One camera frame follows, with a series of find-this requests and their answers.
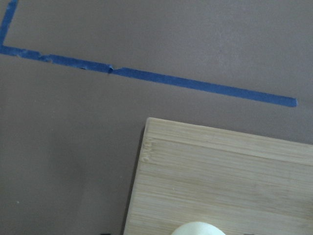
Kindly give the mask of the white steamed bun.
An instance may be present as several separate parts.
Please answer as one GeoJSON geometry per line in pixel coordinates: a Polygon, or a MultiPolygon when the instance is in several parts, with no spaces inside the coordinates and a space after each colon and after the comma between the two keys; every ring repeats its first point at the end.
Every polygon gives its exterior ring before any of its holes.
{"type": "Polygon", "coordinates": [[[225,233],[211,224],[197,221],[179,226],[171,235],[225,235],[225,233]]]}

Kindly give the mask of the bamboo cutting board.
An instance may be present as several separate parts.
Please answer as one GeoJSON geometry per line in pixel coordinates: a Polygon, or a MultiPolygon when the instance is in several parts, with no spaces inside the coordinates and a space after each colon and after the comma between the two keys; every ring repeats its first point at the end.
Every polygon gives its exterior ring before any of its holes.
{"type": "Polygon", "coordinates": [[[148,118],[124,234],[193,221],[228,235],[312,234],[313,147],[148,118]]]}

